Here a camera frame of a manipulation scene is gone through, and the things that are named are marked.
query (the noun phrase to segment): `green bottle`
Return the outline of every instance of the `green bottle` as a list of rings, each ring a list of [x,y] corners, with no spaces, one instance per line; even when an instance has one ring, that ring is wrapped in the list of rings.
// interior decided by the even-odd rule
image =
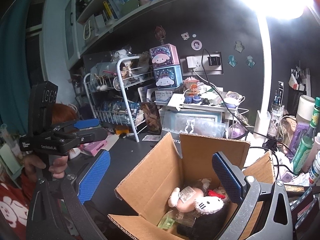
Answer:
[[[318,125],[320,113],[320,98],[316,98],[315,108],[313,109],[312,118],[308,130],[303,134],[297,152],[293,158],[293,172],[299,174],[302,166],[304,165],[307,157],[311,151],[315,141],[316,127]]]

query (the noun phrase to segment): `black wall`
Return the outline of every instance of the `black wall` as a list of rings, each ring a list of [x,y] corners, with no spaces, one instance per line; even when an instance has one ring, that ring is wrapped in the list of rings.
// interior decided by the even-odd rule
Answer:
[[[191,42],[202,42],[202,48],[209,52],[221,52],[223,75],[210,75],[209,80],[224,91],[236,91],[246,96],[241,107],[249,109],[249,122],[254,124],[256,111],[261,107],[263,87],[263,54],[257,17],[239,0],[175,0],[163,4],[121,26],[96,44],[89,52],[119,49],[126,44],[134,53],[141,53],[159,46],[154,29],[162,25],[166,30],[166,43],[177,47],[180,58],[199,55]],[[287,102],[290,69],[301,60],[302,67],[309,67],[312,74],[312,95],[316,92],[316,80],[320,77],[320,27],[313,15],[304,15],[291,21],[268,19],[272,48],[272,88],[273,99],[277,81],[285,84],[284,103]],[[184,41],[182,33],[190,38]],[[245,49],[242,53],[234,49],[235,41],[240,40]],[[238,64],[233,68],[228,64],[228,56],[234,55]],[[251,69],[245,64],[251,55],[256,62]]]

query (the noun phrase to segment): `desk lamp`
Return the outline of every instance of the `desk lamp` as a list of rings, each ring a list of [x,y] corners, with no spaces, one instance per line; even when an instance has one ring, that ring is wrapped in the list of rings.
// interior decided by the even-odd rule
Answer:
[[[313,0],[241,0],[249,8],[254,10],[257,15],[260,28],[262,50],[263,50],[263,92],[261,109],[257,111],[257,118],[254,131],[262,135],[267,135],[270,123],[270,113],[268,112],[271,76],[272,76],[272,57],[269,29],[266,17],[274,17],[282,20],[299,18],[303,14],[305,6],[313,4]],[[254,137],[264,142],[265,138],[254,134]]]

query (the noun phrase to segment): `curtain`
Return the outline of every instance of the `curtain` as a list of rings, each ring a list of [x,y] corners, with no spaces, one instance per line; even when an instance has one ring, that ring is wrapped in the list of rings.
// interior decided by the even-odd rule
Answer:
[[[26,21],[31,0],[15,0],[0,25],[0,116],[9,132],[28,131],[30,84]]]

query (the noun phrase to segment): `hand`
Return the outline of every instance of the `hand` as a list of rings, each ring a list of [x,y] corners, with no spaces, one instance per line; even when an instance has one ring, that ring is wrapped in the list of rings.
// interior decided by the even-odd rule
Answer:
[[[49,167],[49,171],[52,172],[53,177],[56,179],[62,179],[64,177],[64,171],[67,168],[68,156],[63,156],[55,159],[53,165]],[[36,182],[36,167],[44,169],[46,165],[44,162],[34,154],[28,154],[23,158],[24,169],[28,178]]]

